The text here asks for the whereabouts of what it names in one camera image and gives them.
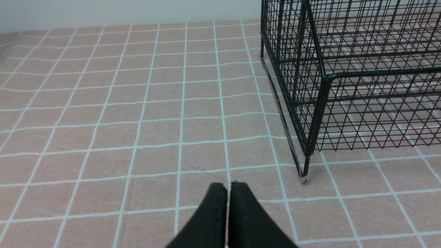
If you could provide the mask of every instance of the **wall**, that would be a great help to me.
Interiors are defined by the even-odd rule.
[[[0,0],[0,33],[259,17],[260,0]]]

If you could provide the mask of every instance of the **black wire basket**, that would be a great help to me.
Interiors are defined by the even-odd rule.
[[[438,0],[262,0],[262,63],[302,182],[316,148],[441,143],[440,17]]]

